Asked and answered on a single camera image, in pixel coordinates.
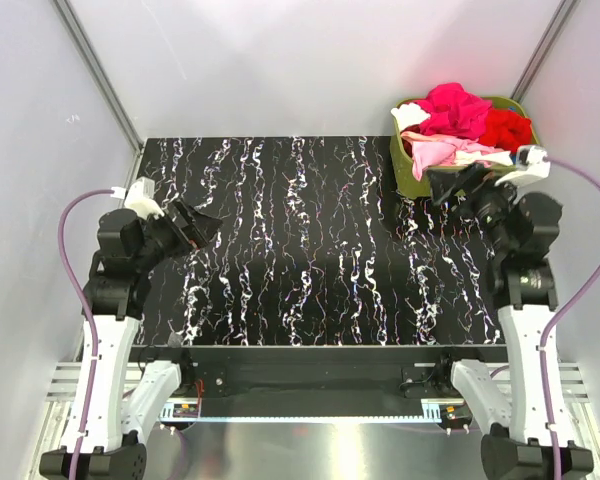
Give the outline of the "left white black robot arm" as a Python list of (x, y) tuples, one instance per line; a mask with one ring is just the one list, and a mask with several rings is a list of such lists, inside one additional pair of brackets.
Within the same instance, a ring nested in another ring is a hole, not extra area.
[(140, 201), (100, 218), (89, 279), (77, 289), (85, 323), (76, 394), (59, 448), (41, 456), (43, 478), (143, 478), (146, 443), (164, 405), (196, 383), (191, 356), (169, 347), (145, 366), (131, 392), (125, 390), (150, 274), (165, 260), (209, 245), (221, 226), (182, 201), (167, 211)]

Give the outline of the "light pink t shirt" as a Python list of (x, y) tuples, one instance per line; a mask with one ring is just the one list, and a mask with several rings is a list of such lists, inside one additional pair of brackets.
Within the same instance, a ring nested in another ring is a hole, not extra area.
[(458, 152), (474, 154), (486, 153), (488, 148), (479, 143), (456, 137), (439, 138), (433, 141), (412, 143), (412, 173), (420, 181), (424, 172), (431, 167), (455, 166)]

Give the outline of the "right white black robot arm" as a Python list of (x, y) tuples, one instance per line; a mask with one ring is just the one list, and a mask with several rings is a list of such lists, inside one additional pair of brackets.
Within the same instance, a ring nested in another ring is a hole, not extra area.
[(482, 433), (487, 478), (585, 478), (593, 454), (576, 443), (551, 331), (558, 299), (548, 253), (560, 233), (561, 204), (541, 192), (520, 195), (481, 164), (427, 177), (434, 204), (462, 195), (454, 212), (477, 220), (491, 241), (487, 284), (505, 336), (511, 394), (501, 392), (485, 362), (453, 355), (437, 364), (435, 387), (467, 404)]

